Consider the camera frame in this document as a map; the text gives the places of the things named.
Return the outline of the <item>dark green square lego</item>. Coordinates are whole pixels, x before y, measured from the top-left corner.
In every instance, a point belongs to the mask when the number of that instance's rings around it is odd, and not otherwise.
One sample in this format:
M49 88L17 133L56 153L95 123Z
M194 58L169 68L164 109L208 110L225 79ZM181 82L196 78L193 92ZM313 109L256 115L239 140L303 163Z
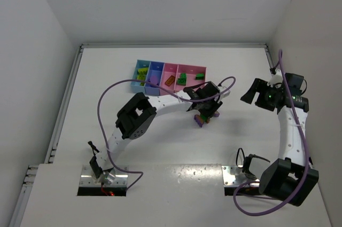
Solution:
M187 76L186 73L181 73L177 79L177 85L186 86Z

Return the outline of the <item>lego stack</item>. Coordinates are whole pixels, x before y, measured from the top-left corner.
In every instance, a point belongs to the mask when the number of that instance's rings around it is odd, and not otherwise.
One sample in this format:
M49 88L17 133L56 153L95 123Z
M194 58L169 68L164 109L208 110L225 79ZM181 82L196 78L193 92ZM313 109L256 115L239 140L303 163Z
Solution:
M195 114L193 119L196 122L196 124L199 125L200 128L202 128L204 124L210 123L211 118L218 118L219 116L220 116L220 113L216 111L212 117L206 117L203 114Z

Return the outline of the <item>purple rounded lego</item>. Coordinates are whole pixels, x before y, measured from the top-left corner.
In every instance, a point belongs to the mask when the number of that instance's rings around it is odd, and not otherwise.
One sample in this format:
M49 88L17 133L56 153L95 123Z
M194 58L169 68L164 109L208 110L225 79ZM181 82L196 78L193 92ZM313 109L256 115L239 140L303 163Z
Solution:
M159 78L156 75L152 75L149 78L150 85L158 85Z

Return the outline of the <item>orange brown lego plate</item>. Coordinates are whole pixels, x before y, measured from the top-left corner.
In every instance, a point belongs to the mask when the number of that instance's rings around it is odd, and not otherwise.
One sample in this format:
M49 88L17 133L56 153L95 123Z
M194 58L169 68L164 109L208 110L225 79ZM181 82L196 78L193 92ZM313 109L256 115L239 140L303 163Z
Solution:
M171 75L166 81L165 85L170 87L175 82L175 76Z

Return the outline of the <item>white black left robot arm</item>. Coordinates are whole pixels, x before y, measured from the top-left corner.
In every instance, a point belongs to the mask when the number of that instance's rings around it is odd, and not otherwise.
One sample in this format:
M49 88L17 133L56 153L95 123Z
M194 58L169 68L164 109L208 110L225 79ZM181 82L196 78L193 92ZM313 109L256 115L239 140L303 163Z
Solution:
M167 93L159 96L147 96L142 92L135 94L117 113L115 128L110 138L105 137L105 148L100 151L92 146L93 157L90 167L94 177L103 182L111 170L130 173L115 164L116 158L125 150L127 145L142 137L152 121L162 115L175 112L198 111L194 116L195 122L202 127L211 118L220 114L223 98L230 94L230 88L213 82L204 85L185 87L177 93Z

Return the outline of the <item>lime green square lego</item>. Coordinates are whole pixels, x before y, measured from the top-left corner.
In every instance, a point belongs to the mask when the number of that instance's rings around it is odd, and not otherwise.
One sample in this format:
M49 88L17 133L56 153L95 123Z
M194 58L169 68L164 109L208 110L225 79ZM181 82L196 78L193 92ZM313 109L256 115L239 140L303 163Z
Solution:
M138 74L138 75L146 75L146 74L148 73L148 70L149 70L148 67L139 68L139 69L137 70L137 74Z

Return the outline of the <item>lime green sloped lego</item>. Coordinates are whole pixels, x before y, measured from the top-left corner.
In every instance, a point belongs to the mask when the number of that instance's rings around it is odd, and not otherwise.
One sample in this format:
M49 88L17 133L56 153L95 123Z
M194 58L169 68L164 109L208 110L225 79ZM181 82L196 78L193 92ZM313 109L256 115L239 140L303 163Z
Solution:
M138 79L138 80L145 81L146 75L144 75L144 74L138 75L138 76L137 76L137 79Z

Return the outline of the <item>light blue bin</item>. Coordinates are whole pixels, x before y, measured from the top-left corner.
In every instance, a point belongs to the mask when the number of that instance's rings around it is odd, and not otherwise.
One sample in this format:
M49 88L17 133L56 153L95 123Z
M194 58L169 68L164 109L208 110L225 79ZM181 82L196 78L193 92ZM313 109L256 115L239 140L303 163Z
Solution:
M150 66L150 61L147 60L137 60L135 70L133 73L132 79L135 81L131 81L131 90L133 93L145 93L145 83L141 82L141 80L145 81L147 77L147 73Z

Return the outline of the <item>small pink bin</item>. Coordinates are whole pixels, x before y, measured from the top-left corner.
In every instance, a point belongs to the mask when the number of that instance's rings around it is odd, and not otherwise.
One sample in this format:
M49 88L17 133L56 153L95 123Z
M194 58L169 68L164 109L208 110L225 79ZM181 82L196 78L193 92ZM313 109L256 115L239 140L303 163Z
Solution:
M164 64L162 75L161 75L160 86L169 92L174 92L177 69L178 69L178 64L172 64L172 63Z

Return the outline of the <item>aluminium frame rail left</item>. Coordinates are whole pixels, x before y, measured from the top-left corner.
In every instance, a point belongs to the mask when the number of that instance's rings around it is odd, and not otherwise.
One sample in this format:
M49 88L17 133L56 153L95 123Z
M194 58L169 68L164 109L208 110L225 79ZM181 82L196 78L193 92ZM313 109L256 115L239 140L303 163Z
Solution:
M83 49L84 46L78 47L73 58L73 64L68 72L67 83L61 92L63 94L62 99L57 104L58 109L55 109L54 106L45 107L45 102L39 100L37 104L38 108L35 109L35 112L39 109L43 111L40 112L37 119L27 119L28 123L33 124L23 139L28 146L24 148L20 156L17 156L16 161L23 159L24 156L28 156L29 163L26 164L25 176L22 180L20 194L9 226L21 225L39 166L42 164L50 165L55 160L58 142L82 59Z

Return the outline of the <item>aluminium frame rail right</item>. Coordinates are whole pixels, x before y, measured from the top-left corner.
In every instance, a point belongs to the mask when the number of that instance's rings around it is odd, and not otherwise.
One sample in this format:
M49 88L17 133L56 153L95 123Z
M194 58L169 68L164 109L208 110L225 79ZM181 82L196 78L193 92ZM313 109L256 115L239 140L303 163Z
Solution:
M278 62L271 69L272 78L267 82L271 91L266 95L271 110L277 110L280 126L280 145L278 157L289 159L292 163L306 164L306 120L308 101L302 97L301 86L304 77L287 73L282 61L283 51L278 51Z

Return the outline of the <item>dark green sloped lego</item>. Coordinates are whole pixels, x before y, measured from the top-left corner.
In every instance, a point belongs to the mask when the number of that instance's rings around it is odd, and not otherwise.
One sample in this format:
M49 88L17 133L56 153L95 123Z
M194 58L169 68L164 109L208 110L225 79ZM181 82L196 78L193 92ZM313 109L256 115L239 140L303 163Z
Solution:
M198 73L195 77L196 80L204 80L205 74L204 73Z

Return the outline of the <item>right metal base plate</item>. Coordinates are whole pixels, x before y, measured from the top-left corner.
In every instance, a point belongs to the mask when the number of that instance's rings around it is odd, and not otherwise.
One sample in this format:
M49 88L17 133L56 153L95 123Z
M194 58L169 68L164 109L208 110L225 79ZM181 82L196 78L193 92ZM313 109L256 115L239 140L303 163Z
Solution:
M258 179L251 179L242 172L242 168L236 165L222 165L222 178L224 188L236 188L250 181L250 186L259 186Z

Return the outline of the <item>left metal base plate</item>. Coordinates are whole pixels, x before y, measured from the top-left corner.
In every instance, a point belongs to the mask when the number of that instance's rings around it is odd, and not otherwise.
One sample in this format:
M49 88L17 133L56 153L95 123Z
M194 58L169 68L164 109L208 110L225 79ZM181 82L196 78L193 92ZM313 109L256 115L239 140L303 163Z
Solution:
M83 166L79 180L79 187L127 187L128 174L115 168L103 171L99 177L95 176L90 166Z

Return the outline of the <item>dark blue bin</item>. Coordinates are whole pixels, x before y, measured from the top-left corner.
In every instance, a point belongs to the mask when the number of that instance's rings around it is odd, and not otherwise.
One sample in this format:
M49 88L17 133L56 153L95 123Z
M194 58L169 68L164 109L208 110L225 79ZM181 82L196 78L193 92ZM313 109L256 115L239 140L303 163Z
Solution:
M162 71L164 68L163 62L151 61L149 65L149 70L146 76L145 84L145 94L151 96L159 96L160 90L158 86L160 85Z

